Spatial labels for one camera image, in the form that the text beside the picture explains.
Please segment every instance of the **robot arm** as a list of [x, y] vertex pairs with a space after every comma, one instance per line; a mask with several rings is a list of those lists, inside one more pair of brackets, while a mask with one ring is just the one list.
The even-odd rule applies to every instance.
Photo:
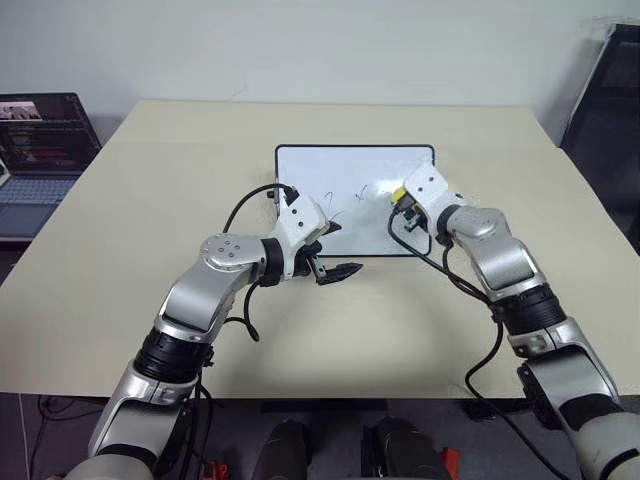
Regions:
[[67, 478], [152, 478], [235, 294], [256, 281], [273, 286], [314, 272], [323, 285], [356, 273], [359, 264], [331, 270], [318, 264], [318, 238], [338, 228], [310, 197], [294, 191], [268, 238], [225, 233], [205, 240], [127, 365], [89, 442], [90, 458]]
[[494, 320], [525, 359], [518, 369], [525, 395], [546, 427], [565, 431], [585, 477], [640, 478], [640, 416], [622, 410], [604, 365], [502, 212], [468, 206], [430, 163], [394, 197], [411, 226], [425, 225], [440, 243], [465, 250]]

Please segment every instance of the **cable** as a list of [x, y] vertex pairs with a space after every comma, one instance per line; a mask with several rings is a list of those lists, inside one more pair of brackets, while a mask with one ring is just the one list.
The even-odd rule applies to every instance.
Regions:
[[482, 394], [480, 394], [480, 392], [478, 392], [471, 384], [471, 377], [478, 370], [480, 370], [487, 363], [489, 363], [493, 359], [493, 357], [496, 356], [496, 353], [498, 353], [498, 350], [500, 349], [500, 345], [502, 344], [502, 338], [504, 336], [504, 326], [502, 325], [502, 323], [498, 323], [497, 327], [498, 327], [498, 330], [496, 333], [496, 340], [493, 344], [493, 347], [491, 347], [491, 350], [489, 351], [489, 353], [482, 360], [480, 360], [478, 363], [476, 363], [473, 367], [469, 369], [469, 371], [464, 376], [464, 383], [469, 389], [469, 391], [473, 393], [473, 395], [478, 400], [480, 400], [480, 402], [483, 405], [489, 408], [496, 416], [500, 417], [502, 420], [504, 420], [507, 423], [507, 425], [511, 427], [511, 429], [516, 433], [516, 435], [520, 437], [520, 440], [523, 441], [523, 443], [529, 448], [529, 450], [531, 450], [531, 452], [536, 456], [536, 458], [540, 460], [540, 462], [545, 467], [547, 467], [547, 469], [551, 473], [553, 473], [556, 477], [560, 478], [561, 480], [571, 480], [564, 473], [562, 473], [556, 467], [554, 467], [549, 460], [547, 460], [547, 458], [536, 448], [536, 446], [531, 442], [531, 440], [529, 440], [529, 438], [524, 434], [524, 432], [520, 430], [520, 427], [518, 427], [513, 420], [507, 417], [502, 412], [502, 410], [500, 410], [492, 401], [483, 397]]
[[229, 231], [229, 228], [231, 227], [231, 223], [233, 222], [233, 219], [236, 217], [236, 215], [238, 214], [238, 211], [247, 202], [247, 200], [249, 200], [251, 197], [253, 197], [254, 195], [257, 195], [260, 192], [264, 192], [265, 190], [273, 190], [276, 188], [283, 189], [285, 193], [293, 191], [293, 189], [289, 185], [284, 185], [283, 183], [268, 183], [266, 185], [262, 185], [261, 187], [251, 190], [249, 193], [247, 193], [244, 197], [240, 199], [240, 201], [236, 204], [235, 207], [233, 207], [233, 210], [231, 210], [231, 214], [227, 219], [227, 223], [224, 224], [222, 233], [227, 233]]
[[51, 416], [52, 414], [56, 415], [68, 410], [75, 403], [75, 399], [70, 399], [69, 403], [64, 405], [62, 408], [54, 409], [51, 407], [53, 398], [54, 397], [52, 396], [44, 397], [43, 395], [38, 395], [37, 406], [38, 412], [40, 413], [40, 427], [38, 428], [38, 433], [36, 434], [36, 439], [33, 444], [33, 450], [31, 451], [31, 456], [29, 458], [29, 478], [35, 477], [34, 467], [36, 456], [38, 454], [38, 450], [40, 450], [40, 446], [42, 445], [42, 440], [44, 439], [44, 434], [49, 422], [66, 422], [69, 420], [77, 420], [79, 418], [87, 417], [89, 415], [95, 415], [96, 413], [102, 413], [102, 410], [91, 410], [89, 412], [66, 417]]
[[253, 292], [259, 286], [260, 286], [260, 281], [256, 280], [251, 284], [251, 286], [249, 287], [249, 290], [247, 290], [247, 293], [244, 296], [244, 307], [243, 307], [244, 318], [229, 317], [224, 321], [224, 323], [229, 323], [229, 322], [242, 323], [247, 328], [247, 332], [249, 332], [249, 336], [254, 342], [260, 341], [260, 334], [258, 333], [258, 330], [256, 330], [256, 327], [254, 327], [253, 324], [251, 323], [251, 317], [249, 316], [249, 303], [251, 302], [251, 296], [253, 295]]
[[467, 285], [468, 282], [467, 284], [460, 282], [459, 281], [460, 277], [458, 277], [453, 272], [451, 272], [451, 270], [449, 269], [449, 252], [451, 251], [452, 248], [453, 248], [453, 242], [451, 241], [451, 239], [449, 239], [446, 246], [444, 247], [444, 251], [442, 252], [442, 268], [444, 269], [445, 274], [447, 275], [447, 278], [451, 281], [451, 283], [455, 285], [456, 288], [458, 288], [462, 292], [472, 296], [477, 300], [480, 300], [487, 306], [491, 305], [491, 300], [489, 300], [489, 297], [487, 297], [484, 293], [480, 292], [477, 288], [475, 288], [474, 290], [471, 290]]
[[[184, 446], [186, 447], [187, 446], [187, 439], [185, 438], [182, 443], [184, 443]], [[198, 457], [200, 454], [198, 452], [196, 452], [195, 450], [191, 450], [191, 455], [193, 455], [194, 457]], [[208, 463], [209, 463], [209, 461], [206, 458], [202, 459], [202, 462], [201, 462], [202, 465], [207, 465]]]
[[[425, 256], [422, 253], [420, 253], [418, 250], [413, 248], [411, 245], [409, 245], [406, 242], [404, 242], [401, 238], [399, 238], [395, 234], [395, 232], [393, 231], [393, 228], [392, 228], [393, 219], [400, 213], [401, 213], [400, 210], [398, 210], [396, 207], [394, 207], [393, 212], [391, 213], [391, 216], [389, 217], [389, 222], [387, 223], [387, 230], [389, 232], [389, 235], [391, 235], [391, 238], [393, 238], [398, 244], [402, 245], [404, 248], [406, 248], [411, 253], [413, 253], [420, 260], [422, 260], [423, 262], [425, 262], [428, 265], [432, 266], [433, 268], [435, 268], [439, 272], [445, 274], [447, 276], [447, 278], [449, 278], [451, 283], [453, 283], [459, 290], [461, 290], [462, 292], [466, 293], [467, 295], [472, 296], [473, 298], [475, 298], [477, 300], [480, 300], [481, 302], [485, 303], [487, 306], [491, 305], [491, 301], [489, 300], [489, 298], [483, 292], [481, 292], [478, 288], [476, 288], [474, 285], [472, 285], [468, 281], [464, 280], [463, 278], [461, 278], [458, 275], [456, 275], [453, 272], [451, 272], [451, 270], [449, 269], [449, 252], [451, 251], [451, 249], [454, 246], [453, 242], [450, 239], [447, 242], [447, 244], [445, 245], [444, 251], [442, 252], [442, 266], [440, 266], [436, 262], [434, 262], [433, 260], [428, 258], [427, 256]], [[538, 460], [540, 460], [540, 462], [545, 467], [547, 467], [547, 469], [551, 473], [553, 473], [556, 477], [560, 478], [561, 480], [570, 480], [569, 477], [567, 477], [565, 474], [563, 474], [561, 471], [559, 471], [556, 467], [553, 466], [553, 464], [551, 464], [551, 462], [549, 462], [549, 460], [547, 460], [547, 458], [536, 448], [536, 446], [531, 442], [531, 440], [529, 440], [529, 438], [524, 434], [524, 432], [522, 430], [520, 430], [520, 428], [513, 422], [513, 420], [511, 420], [509, 417], [507, 417], [502, 412], [502, 410], [500, 410], [493, 402], [491, 402], [490, 400], [488, 400], [485, 397], [483, 397], [480, 394], [480, 392], [478, 392], [473, 387], [473, 385], [471, 384], [471, 377], [478, 370], [480, 370], [482, 367], [484, 367], [486, 364], [488, 364], [496, 356], [496, 354], [498, 353], [498, 350], [500, 349], [500, 345], [502, 345], [502, 339], [504, 337], [504, 326], [502, 325], [502, 323], [498, 323], [497, 324], [497, 328], [498, 328], [498, 330], [497, 330], [497, 334], [496, 334], [496, 340], [495, 340], [495, 342], [493, 344], [493, 347], [491, 348], [489, 353], [482, 360], [480, 360], [477, 364], [475, 364], [473, 367], [471, 367], [469, 369], [469, 371], [464, 376], [464, 383], [467, 386], [467, 388], [469, 389], [469, 391], [478, 400], [480, 400], [480, 402], [483, 405], [488, 407], [496, 416], [500, 417], [502, 420], [504, 420], [507, 423], [507, 425], [509, 425], [509, 427], [511, 427], [511, 429], [516, 433], [516, 435], [518, 435], [518, 437], [520, 437], [520, 440], [522, 440], [522, 442], [529, 448], [529, 450], [531, 450], [531, 452], [536, 456], [536, 458]]]
[[56, 412], [62, 412], [68, 409], [71, 406], [71, 403], [62, 409], [53, 410], [49, 406], [49, 402], [51, 401], [52, 397], [47, 397], [44, 400], [44, 402], [42, 401], [42, 398], [43, 398], [42, 395], [38, 395], [38, 411], [40, 412], [40, 415], [42, 416], [42, 418], [50, 422], [67, 422], [69, 420], [77, 420], [79, 418], [88, 417], [89, 415], [95, 415], [96, 413], [102, 413], [102, 409], [100, 409], [100, 410], [90, 410], [88, 412], [80, 413], [78, 415], [71, 415], [67, 417], [52, 417], [50, 415], [51, 413], [55, 414]]
[[467, 295], [472, 296], [473, 298], [475, 298], [476, 300], [480, 300], [482, 303], [484, 303], [485, 305], [489, 305], [491, 303], [491, 301], [489, 300], [489, 298], [483, 293], [481, 292], [475, 285], [473, 285], [472, 283], [468, 282], [467, 280], [465, 280], [462, 277], [459, 277], [458, 275], [456, 275], [455, 273], [451, 272], [451, 270], [447, 268], [445, 268], [444, 266], [438, 265], [436, 262], [434, 262], [433, 260], [431, 260], [429, 257], [427, 257], [426, 255], [420, 253], [418, 250], [416, 250], [414, 247], [412, 247], [411, 245], [409, 245], [407, 242], [405, 242], [404, 240], [402, 240], [394, 231], [393, 231], [393, 220], [395, 219], [395, 217], [397, 217], [400, 213], [402, 213], [401, 210], [399, 210], [397, 207], [393, 208], [393, 211], [391, 212], [391, 215], [389, 216], [389, 221], [387, 222], [387, 232], [389, 232], [389, 235], [391, 236], [391, 238], [393, 238], [396, 243], [398, 243], [399, 245], [401, 245], [402, 247], [404, 247], [405, 249], [407, 249], [408, 251], [410, 251], [411, 253], [413, 253], [416, 257], [418, 257], [420, 260], [422, 260], [423, 262], [425, 262], [427, 265], [435, 268], [437, 271], [439, 271], [440, 273], [446, 275], [447, 277], [449, 277], [449, 280], [451, 280], [451, 282], [453, 282], [453, 284], [460, 288], [464, 293], [466, 293]]
[[24, 407], [22, 406], [22, 394], [18, 393], [18, 406], [20, 407], [20, 423], [22, 425], [22, 443], [24, 444], [24, 468], [27, 471], [27, 480], [31, 480], [31, 464], [29, 463], [29, 445], [27, 442], [27, 428], [24, 421]]
[[200, 389], [207, 400], [207, 426], [204, 430], [204, 438], [202, 439], [202, 447], [198, 455], [198, 469], [196, 480], [200, 479], [200, 465], [208, 465], [209, 462], [204, 460], [204, 454], [207, 450], [207, 441], [209, 440], [209, 432], [211, 431], [211, 422], [213, 422], [213, 398], [204, 385], [200, 385]]
[[189, 438], [187, 440], [187, 450], [184, 452], [184, 459], [182, 460], [182, 467], [180, 467], [179, 480], [186, 480], [187, 473], [189, 473], [189, 467], [191, 465], [191, 452], [195, 451], [196, 435], [198, 433], [198, 403], [200, 400], [200, 391], [202, 388], [202, 372], [198, 373], [198, 379], [196, 380], [193, 408], [191, 413], [191, 427], [189, 429]]

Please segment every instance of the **table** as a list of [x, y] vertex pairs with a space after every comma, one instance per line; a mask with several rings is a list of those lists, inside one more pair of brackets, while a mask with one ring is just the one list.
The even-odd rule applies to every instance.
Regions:
[[[0, 390], [109, 395], [201, 241], [273, 180], [280, 143], [434, 145], [452, 189], [505, 212], [621, 393], [640, 393], [638, 257], [528, 110], [158, 101], [134, 108], [0, 289]], [[274, 219], [254, 199], [234, 231], [265, 235]], [[495, 335], [486, 307], [415, 259], [363, 263], [340, 284], [258, 290], [261, 342], [225, 326], [205, 385], [217, 397], [467, 397], [464, 372]], [[518, 365], [505, 342], [478, 388], [521, 396]]]

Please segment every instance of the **black cable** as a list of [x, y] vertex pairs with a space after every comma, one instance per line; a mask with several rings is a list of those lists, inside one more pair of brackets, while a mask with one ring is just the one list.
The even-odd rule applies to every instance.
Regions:
[[449, 269], [449, 252], [451, 251], [452, 248], [453, 248], [453, 242], [449, 240], [447, 245], [444, 247], [444, 251], [442, 252], [442, 268], [444, 269], [445, 274], [447, 275], [447, 278], [451, 281], [451, 283], [455, 285], [456, 288], [466, 293], [467, 295], [472, 296], [476, 300], [480, 300], [485, 305], [489, 306], [491, 304], [491, 300], [489, 300], [489, 297], [487, 297], [484, 293], [480, 292], [477, 288], [474, 290], [471, 290], [466, 284], [460, 282], [459, 281], [460, 277], [455, 275]]
[[89, 415], [95, 415], [96, 413], [102, 413], [102, 409], [100, 409], [100, 410], [91, 410], [89, 412], [84, 412], [78, 415], [71, 415], [67, 417], [52, 417], [47, 412], [48, 407], [46, 406], [46, 402], [47, 400], [45, 400], [44, 403], [42, 402], [42, 395], [38, 396], [38, 411], [40, 412], [40, 415], [42, 416], [42, 418], [50, 422], [67, 422], [69, 420], [77, 420], [79, 418], [88, 417]]
[[478, 363], [476, 363], [473, 367], [471, 367], [469, 369], [469, 371], [466, 373], [466, 375], [464, 376], [464, 383], [467, 386], [467, 388], [469, 389], [469, 391], [471, 393], [473, 393], [473, 395], [480, 400], [480, 402], [485, 405], [487, 408], [489, 408], [495, 415], [497, 415], [498, 417], [500, 417], [502, 420], [504, 420], [507, 425], [509, 425], [511, 427], [511, 429], [516, 433], [516, 435], [518, 435], [518, 437], [520, 437], [520, 440], [523, 441], [523, 443], [529, 448], [529, 450], [531, 450], [531, 452], [536, 456], [536, 458], [538, 460], [540, 460], [540, 462], [547, 467], [547, 469], [553, 473], [556, 477], [560, 478], [561, 480], [571, 480], [569, 477], [567, 477], [564, 473], [562, 473], [561, 471], [559, 471], [556, 467], [554, 467], [551, 462], [549, 462], [549, 460], [546, 459], [546, 457], [536, 448], [536, 446], [531, 442], [531, 440], [529, 440], [529, 438], [527, 438], [527, 436], [524, 434], [524, 432], [522, 430], [520, 430], [520, 427], [518, 427], [513, 420], [511, 420], [509, 417], [507, 417], [502, 410], [500, 410], [492, 401], [488, 400], [487, 398], [483, 397], [480, 392], [478, 392], [473, 385], [471, 384], [471, 377], [478, 371], [480, 370], [482, 367], [484, 367], [487, 363], [489, 363], [493, 357], [496, 356], [496, 353], [498, 353], [498, 350], [500, 349], [500, 345], [502, 344], [502, 338], [504, 336], [504, 326], [501, 323], [497, 324], [498, 327], [498, 331], [496, 334], [496, 340], [493, 344], [493, 347], [491, 347], [491, 350], [489, 351], [489, 353], [482, 359], [480, 360]]
[[233, 219], [238, 214], [238, 211], [240, 210], [242, 205], [244, 205], [247, 202], [247, 200], [249, 200], [251, 197], [253, 197], [254, 195], [257, 195], [260, 192], [264, 192], [265, 190], [274, 190], [276, 188], [282, 188], [285, 191], [285, 193], [287, 191], [293, 191], [293, 189], [289, 185], [284, 185], [283, 183], [268, 183], [267, 185], [262, 185], [261, 187], [251, 190], [249, 193], [247, 193], [244, 197], [240, 199], [240, 201], [236, 204], [235, 207], [233, 207], [233, 210], [231, 210], [231, 214], [227, 219], [227, 223], [224, 224], [222, 233], [227, 233], [229, 231], [229, 227], [231, 227], [231, 223], [233, 222]]
[[[416, 257], [420, 258], [422, 261], [424, 261], [425, 263], [429, 264], [430, 266], [432, 266], [433, 268], [435, 268], [439, 272], [445, 274], [449, 278], [451, 283], [453, 283], [462, 292], [466, 293], [467, 295], [472, 296], [473, 298], [475, 298], [477, 300], [480, 300], [481, 302], [485, 303], [487, 306], [491, 305], [491, 301], [489, 300], [489, 298], [483, 292], [481, 292], [478, 288], [476, 288], [471, 283], [467, 282], [466, 280], [462, 279], [458, 275], [456, 275], [453, 272], [451, 272], [451, 270], [449, 269], [449, 252], [453, 248], [453, 242], [450, 240], [445, 245], [445, 249], [442, 252], [442, 266], [438, 265], [436, 262], [434, 262], [430, 258], [426, 257], [422, 253], [420, 253], [418, 250], [416, 250], [411, 245], [409, 245], [406, 242], [404, 242], [401, 238], [399, 238], [395, 234], [395, 232], [393, 231], [393, 228], [392, 228], [393, 219], [399, 213], [401, 213], [401, 212], [396, 207], [394, 207], [393, 212], [392, 212], [391, 216], [389, 217], [389, 222], [387, 224], [387, 230], [389, 232], [389, 235], [391, 235], [391, 238], [393, 238], [398, 244], [402, 245], [404, 248], [406, 248], [411, 253], [413, 253]], [[518, 435], [518, 437], [520, 437], [520, 440], [522, 440], [522, 442], [529, 448], [529, 450], [531, 450], [531, 452], [536, 456], [536, 458], [538, 460], [540, 460], [540, 462], [545, 467], [547, 467], [547, 469], [551, 473], [553, 473], [556, 477], [560, 478], [561, 480], [570, 480], [569, 477], [567, 477], [565, 474], [563, 474], [558, 469], [556, 469], [553, 466], [553, 464], [551, 464], [551, 462], [549, 462], [549, 460], [546, 459], [546, 457], [536, 448], [536, 446], [531, 442], [531, 440], [529, 440], [529, 438], [524, 434], [524, 432], [522, 430], [520, 430], [520, 428], [513, 422], [513, 420], [511, 420], [509, 417], [507, 417], [502, 412], [502, 410], [500, 410], [493, 402], [491, 402], [490, 400], [488, 400], [485, 397], [483, 397], [480, 394], [480, 392], [478, 392], [473, 387], [473, 385], [471, 384], [471, 377], [478, 370], [480, 370], [482, 367], [484, 367], [487, 363], [489, 363], [496, 356], [496, 354], [498, 353], [498, 350], [500, 349], [500, 345], [502, 345], [502, 339], [504, 337], [504, 326], [502, 325], [502, 323], [498, 323], [497, 324], [497, 328], [498, 328], [498, 330], [497, 330], [496, 340], [495, 340], [495, 342], [493, 344], [493, 347], [491, 348], [489, 353], [482, 360], [480, 360], [477, 364], [475, 364], [473, 367], [471, 367], [469, 369], [469, 371], [464, 376], [464, 383], [467, 386], [467, 388], [469, 389], [469, 391], [478, 400], [480, 400], [480, 402], [483, 405], [488, 407], [496, 416], [498, 416], [501, 419], [503, 419], [507, 423], [507, 425], [509, 425], [509, 427], [511, 427], [511, 429], [516, 433], [516, 435]]]
[[189, 429], [189, 437], [187, 440], [187, 449], [184, 452], [184, 459], [182, 460], [182, 466], [180, 467], [179, 480], [185, 480], [187, 473], [189, 473], [189, 467], [191, 466], [191, 452], [195, 451], [196, 436], [198, 433], [198, 404], [200, 400], [200, 391], [202, 388], [202, 372], [198, 373], [198, 379], [194, 389], [193, 408], [191, 413], [191, 427]]
[[401, 245], [402, 247], [404, 247], [405, 249], [407, 249], [408, 251], [413, 253], [416, 257], [418, 257], [420, 260], [425, 262], [427, 265], [435, 268], [440, 273], [442, 273], [442, 274], [446, 275], [447, 277], [449, 277], [449, 279], [454, 283], [454, 285], [458, 286], [458, 284], [460, 284], [460, 285], [463, 285], [464, 287], [466, 287], [468, 290], [463, 290], [466, 294], [471, 295], [472, 297], [474, 297], [477, 300], [480, 300], [481, 302], [483, 302], [486, 305], [489, 305], [490, 301], [489, 301], [488, 297], [483, 292], [481, 292], [475, 285], [473, 285], [472, 283], [468, 282], [464, 278], [459, 277], [458, 275], [456, 275], [455, 273], [451, 272], [450, 270], [445, 269], [443, 266], [438, 265], [436, 262], [431, 260], [429, 257], [427, 257], [426, 255], [420, 253], [417, 249], [415, 249], [414, 247], [409, 245], [407, 242], [402, 240], [393, 231], [393, 220], [400, 213], [402, 213], [402, 212], [400, 210], [398, 210], [397, 207], [394, 207], [393, 211], [391, 212], [391, 215], [389, 216], [389, 220], [387, 222], [387, 232], [389, 232], [389, 235], [391, 236], [391, 238], [393, 238], [396, 241], [396, 243], [398, 243], [399, 245]]
[[47, 411], [49, 413], [52, 414], [58, 414], [58, 413], [62, 413], [65, 410], [69, 409], [69, 407], [71, 407], [71, 405], [73, 405], [75, 403], [75, 399], [70, 399], [69, 403], [67, 403], [65, 406], [63, 406], [62, 408], [58, 408], [58, 409], [53, 409], [51, 408], [51, 406], [49, 405], [49, 402], [51, 402], [53, 400], [53, 397], [48, 397], [47, 400], [45, 400], [45, 407], [47, 408]]
[[[184, 446], [186, 447], [187, 446], [187, 439], [184, 438], [182, 443], [184, 443]], [[191, 455], [193, 455], [196, 458], [200, 456], [200, 454], [198, 452], [196, 452], [195, 450], [191, 450]], [[201, 462], [202, 465], [207, 465], [208, 463], [209, 463], [209, 461], [206, 458], [202, 459], [202, 462]]]
[[204, 385], [200, 385], [200, 389], [207, 401], [207, 425], [204, 430], [204, 438], [202, 439], [202, 447], [198, 455], [198, 469], [196, 480], [200, 479], [200, 465], [207, 465], [209, 462], [204, 460], [204, 454], [207, 450], [207, 441], [209, 440], [209, 432], [211, 431], [211, 423], [213, 422], [213, 398]]
[[243, 307], [244, 318], [229, 317], [224, 321], [224, 323], [229, 323], [229, 322], [242, 323], [247, 328], [247, 331], [249, 332], [249, 336], [254, 342], [260, 341], [260, 334], [258, 333], [258, 330], [256, 330], [256, 327], [254, 327], [253, 324], [251, 323], [251, 317], [249, 316], [249, 303], [251, 302], [251, 295], [253, 295], [253, 292], [259, 286], [260, 286], [260, 281], [256, 280], [251, 284], [251, 286], [249, 287], [249, 290], [247, 290], [247, 293], [244, 296], [244, 307]]
[[[40, 399], [42, 395], [38, 395], [38, 407], [40, 406]], [[38, 433], [36, 435], [36, 439], [33, 443], [33, 450], [31, 450], [31, 455], [29, 457], [29, 479], [35, 478], [34, 475], [34, 467], [36, 462], [36, 455], [38, 454], [38, 450], [40, 450], [40, 446], [42, 444], [42, 439], [44, 438], [44, 432], [47, 428], [47, 419], [44, 416], [40, 416], [40, 427], [38, 428]]]
[[72, 398], [70, 399], [68, 404], [64, 405], [61, 408], [54, 409], [51, 407], [51, 402], [53, 401], [53, 398], [54, 397], [52, 396], [48, 396], [45, 398], [43, 395], [38, 395], [37, 406], [38, 406], [38, 412], [40, 413], [40, 427], [38, 428], [38, 433], [36, 434], [36, 439], [33, 443], [33, 450], [31, 451], [31, 455], [29, 457], [29, 473], [31, 475], [31, 478], [35, 477], [33, 472], [35, 467], [36, 456], [38, 454], [38, 450], [40, 450], [40, 447], [42, 446], [44, 434], [46, 432], [49, 422], [66, 422], [69, 420], [77, 420], [78, 418], [94, 415], [96, 413], [102, 413], [102, 410], [91, 410], [89, 412], [81, 413], [78, 415], [66, 416], [66, 417], [51, 416], [52, 414], [56, 415], [68, 410], [76, 401], [75, 399]]

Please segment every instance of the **whiteboard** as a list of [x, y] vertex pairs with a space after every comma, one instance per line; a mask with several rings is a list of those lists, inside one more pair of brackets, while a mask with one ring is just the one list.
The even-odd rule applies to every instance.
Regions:
[[[320, 239], [322, 256], [409, 255], [387, 232], [391, 194], [425, 161], [435, 162], [430, 145], [280, 145], [276, 180], [313, 197], [342, 226]], [[286, 205], [282, 191], [278, 205]], [[429, 235], [402, 223], [394, 222], [398, 236], [428, 253]]]

